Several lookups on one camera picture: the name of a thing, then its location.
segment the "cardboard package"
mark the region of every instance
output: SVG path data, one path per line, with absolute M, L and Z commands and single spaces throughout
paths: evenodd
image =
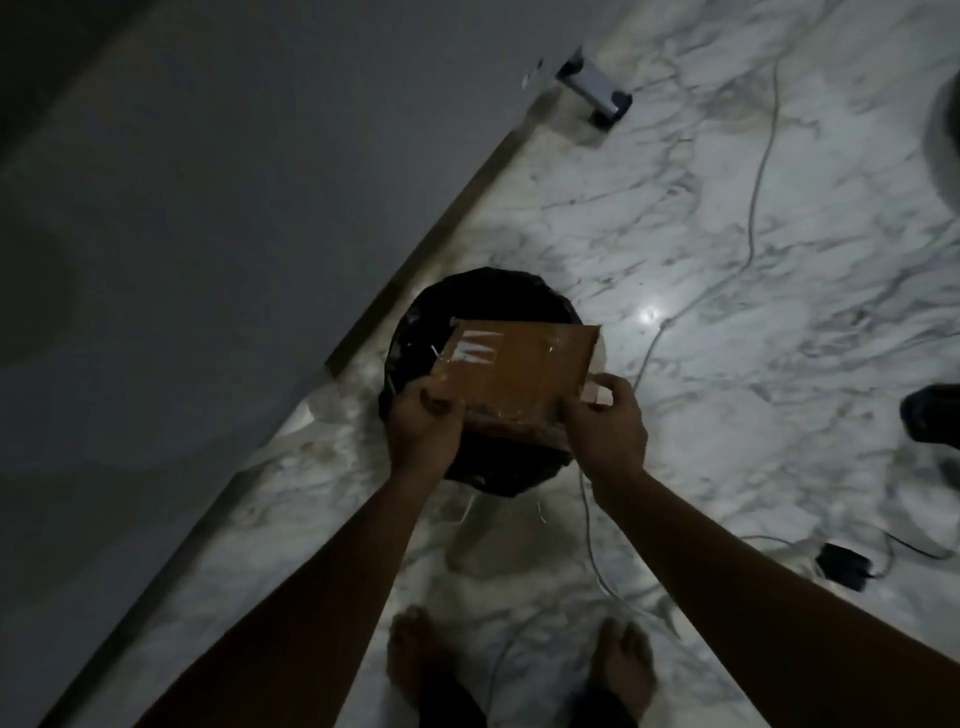
M 467 403 L 465 427 L 492 437 L 569 450 L 560 398 L 596 401 L 587 374 L 601 372 L 600 327 L 458 321 L 433 367 Z

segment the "dark trousers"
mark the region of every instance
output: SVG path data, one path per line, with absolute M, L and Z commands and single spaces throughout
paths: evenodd
M 420 728 L 487 728 L 487 717 L 454 678 L 436 677 L 420 696 Z M 570 728 L 636 728 L 636 721 L 612 692 L 587 687 L 574 702 Z

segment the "hand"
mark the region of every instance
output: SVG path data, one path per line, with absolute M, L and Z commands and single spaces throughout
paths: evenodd
M 431 376 L 414 379 L 394 399 L 387 418 L 387 446 L 394 474 L 439 483 L 460 448 L 466 406 L 444 396 Z
M 566 397 L 561 411 L 570 449 L 593 483 L 599 502 L 609 489 L 628 481 L 632 474 L 642 473 L 647 430 L 630 382 L 608 374 L 590 378 L 613 392 L 613 404 L 590 404 Z

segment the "floor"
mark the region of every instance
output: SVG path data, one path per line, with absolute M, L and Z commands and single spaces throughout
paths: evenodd
M 750 541 L 801 570 L 827 537 L 882 568 L 881 527 L 952 548 L 956 458 L 910 442 L 898 404 L 960 379 L 960 159 L 941 123 L 958 25 L 960 6 L 934 0 L 638 0 L 595 55 L 633 91 L 630 113 L 601 135 L 577 99 L 549 111 L 354 357 L 344 422 L 267 469 L 71 725 L 131 725 L 382 482 L 373 399 L 396 319 L 480 265 L 543 276 L 603 325 L 626 376 L 672 322 L 638 388 L 649 464 L 733 533 L 799 542 Z M 409 603 L 468 653 L 492 723 L 512 726 L 562 723 L 600 619 L 628 614 L 597 587 L 575 470 L 479 498 L 460 524 L 467 500 L 445 483 L 430 501 L 339 725 L 416 724 L 384 677 L 386 627 Z M 643 724 L 763 725 L 590 515 L 598 568 L 652 634 L 662 689 Z M 954 562 L 900 549 L 887 578 L 845 596 L 960 659 Z

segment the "foot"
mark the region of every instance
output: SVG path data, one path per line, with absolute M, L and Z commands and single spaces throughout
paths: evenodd
M 456 653 L 437 634 L 422 607 L 407 607 L 394 617 L 387 645 L 387 676 L 414 708 L 428 677 L 452 675 Z
M 647 636 L 633 624 L 622 627 L 604 619 L 593 652 L 589 680 L 618 698 L 637 722 L 650 707 L 657 689 L 654 655 Z

